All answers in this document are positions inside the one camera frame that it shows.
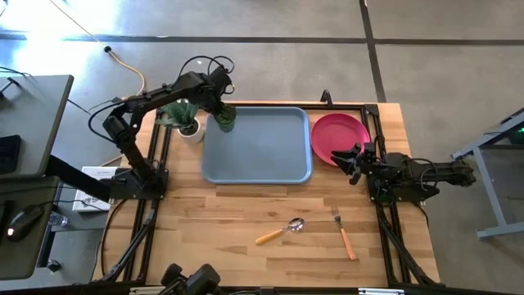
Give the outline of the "black flat keyboard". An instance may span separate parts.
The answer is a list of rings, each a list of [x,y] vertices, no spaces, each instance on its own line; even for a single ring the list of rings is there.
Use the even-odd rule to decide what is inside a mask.
[[[21,138],[11,135],[0,138],[0,175],[14,172],[17,168]]]

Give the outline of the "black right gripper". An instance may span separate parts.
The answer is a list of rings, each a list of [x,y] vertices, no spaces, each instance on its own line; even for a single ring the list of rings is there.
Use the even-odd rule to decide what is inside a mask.
[[[331,151],[330,159],[350,177],[350,185],[356,185],[361,175],[371,175],[386,168],[386,164],[377,157],[373,143],[365,143],[362,152],[361,149],[362,145],[356,143],[349,150]]]

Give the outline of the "grey desk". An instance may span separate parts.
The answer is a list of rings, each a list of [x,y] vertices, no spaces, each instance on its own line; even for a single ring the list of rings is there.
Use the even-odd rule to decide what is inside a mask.
[[[33,275],[60,180],[47,163],[74,81],[72,75],[0,77],[0,138],[17,135],[16,168],[0,172],[0,281]],[[11,220],[26,207],[42,214],[19,242],[7,238]]]

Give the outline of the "spoon with yellow wooden handle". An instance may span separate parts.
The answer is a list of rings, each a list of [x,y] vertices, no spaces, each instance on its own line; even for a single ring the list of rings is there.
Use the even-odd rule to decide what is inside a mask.
[[[270,234],[266,234],[262,237],[259,237],[258,239],[256,239],[255,244],[261,245],[261,244],[267,243],[286,232],[299,232],[303,229],[304,223],[305,221],[303,218],[300,218],[300,217],[294,218],[288,222],[285,228],[279,229]]]

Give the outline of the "fork with orange wooden handle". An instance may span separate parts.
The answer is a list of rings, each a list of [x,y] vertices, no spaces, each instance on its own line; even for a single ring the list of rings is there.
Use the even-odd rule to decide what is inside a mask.
[[[343,239],[343,243],[345,244],[345,248],[346,248],[348,257],[352,261],[356,260],[357,256],[355,255],[355,252],[354,252],[354,250],[352,248],[350,240],[349,240],[349,238],[347,236],[347,233],[346,233],[346,231],[345,231],[345,229],[343,227],[343,224],[341,222],[340,212],[339,212],[337,206],[332,206],[332,215],[333,215],[333,218],[334,218],[335,222],[337,223],[339,231],[341,232],[341,236],[342,236],[342,239]]]

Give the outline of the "white printed box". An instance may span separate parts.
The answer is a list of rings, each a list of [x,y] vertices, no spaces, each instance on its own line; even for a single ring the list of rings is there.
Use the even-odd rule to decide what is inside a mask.
[[[109,179],[115,175],[117,171],[116,166],[84,166],[82,171],[93,177],[94,179]],[[95,211],[109,211],[110,205],[107,202],[101,201],[83,191],[77,190],[75,194],[75,201],[73,202],[72,211],[77,212],[95,212]]]

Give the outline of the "black computer mouse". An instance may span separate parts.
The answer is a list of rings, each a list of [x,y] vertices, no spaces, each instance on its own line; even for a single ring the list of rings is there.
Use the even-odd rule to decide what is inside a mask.
[[[43,208],[30,205],[17,213],[7,227],[7,240],[15,243],[24,239],[43,214]]]

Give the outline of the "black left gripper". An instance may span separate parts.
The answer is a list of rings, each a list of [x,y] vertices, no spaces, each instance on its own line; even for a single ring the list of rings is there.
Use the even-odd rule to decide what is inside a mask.
[[[225,94],[225,89],[230,82],[213,83],[209,80],[203,80],[199,88],[199,107],[208,113],[214,113],[214,118],[218,124],[223,124],[224,103],[221,97]],[[235,118],[237,110],[234,105],[227,105],[227,117]]]

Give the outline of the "green textured plastic cup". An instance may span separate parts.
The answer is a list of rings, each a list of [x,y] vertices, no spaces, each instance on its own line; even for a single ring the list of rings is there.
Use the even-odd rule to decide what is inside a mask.
[[[228,118],[227,117],[227,105],[228,104],[224,104],[223,105],[223,108],[224,108],[224,113],[223,113],[224,122],[223,122],[223,124],[218,124],[217,123],[219,128],[223,132],[225,132],[225,133],[228,133],[228,132],[233,130],[234,125],[235,125],[235,120],[236,120],[236,117],[235,118]]]

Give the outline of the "green leafy plant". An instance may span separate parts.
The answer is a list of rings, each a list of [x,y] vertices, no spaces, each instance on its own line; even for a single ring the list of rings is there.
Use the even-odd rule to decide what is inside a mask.
[[[199,107],[191,104],[187,99],[171,102],[161,108],[165,117],[156,120],[157,125],[169,126],[177,129],[182,135],[193,135],[198,130],[195,119]]]

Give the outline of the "grey metal table frame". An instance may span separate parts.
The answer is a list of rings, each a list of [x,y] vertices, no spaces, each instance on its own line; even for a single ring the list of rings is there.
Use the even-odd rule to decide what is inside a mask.
[[[524,233],[511,201],[524,201],[524,107],[492,130],[451,154],[455,160],[472,156],[485,187],[496,225],[477,231],[479,239]]]

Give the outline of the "black slanted bar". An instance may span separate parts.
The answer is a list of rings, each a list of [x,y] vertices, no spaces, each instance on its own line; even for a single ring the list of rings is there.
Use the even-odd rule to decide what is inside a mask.
[[[85,192],[87,195],[96,197],[104,202],[108,202],[110,199],[111,191],[107,184],[86,175],[81,170],[74,168],[58,157],[49,157],[45,175],[56,176],[63,183],[77,188],[78,190]]]

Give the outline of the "clear plastic water bottle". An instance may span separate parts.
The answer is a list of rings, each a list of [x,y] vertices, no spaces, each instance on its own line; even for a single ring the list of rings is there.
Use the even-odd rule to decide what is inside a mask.
[[[58,212],[51,211],[48,223],[52,226],[59,226],[64,228],[68,225],[69,219]]]

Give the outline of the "pink round plate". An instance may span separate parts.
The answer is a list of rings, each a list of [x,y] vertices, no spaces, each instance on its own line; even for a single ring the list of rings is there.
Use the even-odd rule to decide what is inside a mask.
[[[331,166],[336,166],[331,159],[332,151],[345,151],[353,148],[356,143],[363,146],[370,142],[365,126],[353,116],[343,113],[322,116],[314,123],[310,135],[314,153]]]

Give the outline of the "blue plastic tray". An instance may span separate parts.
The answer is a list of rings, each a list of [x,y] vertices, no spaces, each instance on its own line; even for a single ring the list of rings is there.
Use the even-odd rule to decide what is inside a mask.
[[[313,174],[309,116],[299,107],[238,107],[223,132],[211,115],[201,159],[213,184],[303,184]]]

